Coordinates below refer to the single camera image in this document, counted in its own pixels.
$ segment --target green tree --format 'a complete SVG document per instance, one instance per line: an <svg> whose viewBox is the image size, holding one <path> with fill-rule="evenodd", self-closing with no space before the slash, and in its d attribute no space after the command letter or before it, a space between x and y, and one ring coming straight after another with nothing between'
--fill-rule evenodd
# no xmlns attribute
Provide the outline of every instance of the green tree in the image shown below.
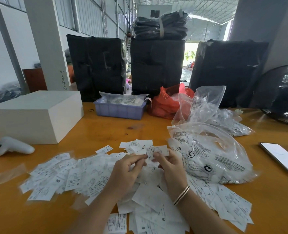
<svg viewBox="0 0 288 234"><path fill-rule="evenodd" d="M195 57L196 57L195 52L194 52L194 51L191 51L189 57L192 58L193 61L194 61L194 60L195 60Z"/></svg>
<svg viewBox="0 0 288 234"><path fill-rule="evenodd" d="M188 52L185 52L185 59L188 61L188 59L189 59L189 56L188 56Z"/></svg>

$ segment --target blue storage tray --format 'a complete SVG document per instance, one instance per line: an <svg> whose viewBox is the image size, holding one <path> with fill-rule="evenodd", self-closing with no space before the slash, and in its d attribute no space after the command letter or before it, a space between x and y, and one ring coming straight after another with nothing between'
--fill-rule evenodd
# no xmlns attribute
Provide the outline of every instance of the blue storage tray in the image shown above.
<svg viewBox="0 0 288 234"><path fill-rule="evenodd" d="M146 106L146 101L143 102L142 106L130 106L122 104L101 103L101 100L102 98L99 98L94 102L94 104L96 108L96 114L98 116L104 117L119 117L141 120Z"/></svg>

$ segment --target table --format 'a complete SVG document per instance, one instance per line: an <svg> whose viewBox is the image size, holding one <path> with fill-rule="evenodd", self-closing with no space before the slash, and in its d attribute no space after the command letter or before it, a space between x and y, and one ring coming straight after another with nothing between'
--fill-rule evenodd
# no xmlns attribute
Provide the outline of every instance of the table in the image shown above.
<svg viewBox="0 0 288 234"><path fill-rule="evenodd" d="M83 158L110 145L112 153L122 152L120 142L134 139L153 139L154 145L166 144L167 126L171 120L152 117L145 113L142 120L98 117L93 103L83 103L84 117L59 144L35 145L30 155L9 153L0 157L0 173L24 163L28 170L45 162L58 153L74 151L76 158ZM278 143L288 150L288 126L267 118L259 110L244 110L243 124L255 133L238 137L260 176L253 182L227 185L228 188L252 203L251 218L246 233L288 233L288 173L258 146L259 142ZM26 204L30 192L20 194L18 184L27 174L0 185L0 234L63 233L76 219L79 212L71 208L77 196L66 192L50 202ZM241 233L234 225L230 227Z"/></svg>

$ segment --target silver bangle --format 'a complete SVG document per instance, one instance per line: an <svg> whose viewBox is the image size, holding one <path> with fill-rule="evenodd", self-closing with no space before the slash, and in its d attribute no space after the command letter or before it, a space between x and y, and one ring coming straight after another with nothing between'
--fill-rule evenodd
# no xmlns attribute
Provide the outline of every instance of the silver bangle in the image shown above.
<svg viewBox="0 0 288 234"><path fill-rule="evenodd" d="M187 186L183 192L178 196L178 198L173 202L174 205L177 205L179 203L179 201L186 195L186 193L188 192L190 186Z"/></svg>

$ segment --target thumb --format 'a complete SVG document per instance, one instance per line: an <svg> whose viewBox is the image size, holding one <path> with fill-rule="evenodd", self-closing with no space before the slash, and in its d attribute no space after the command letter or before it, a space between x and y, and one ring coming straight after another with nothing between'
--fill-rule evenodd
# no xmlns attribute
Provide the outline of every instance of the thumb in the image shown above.
<svg viewBox="0 0 288 234"><path fill-rule="evenodd" d="M155 152L154 158L156 159L157 162L159 162L159 164L162 166L163 169L167 169L167 167L169 167L170 165L169 161L160 153Z"/></svg>
<svg viewBox="0 0 288 234"><path fill-rule="evenodd" d="M130 171L131 173L133 173L134 174L134 177L136 178L138 175L139 175L139 173L141 172L141 170L142 170L142 167L144 166L144 164L145 164L145 159L140 159L139 161L137 161L136 163L135 163L135 166L133 167L133 169Z"/></svg>

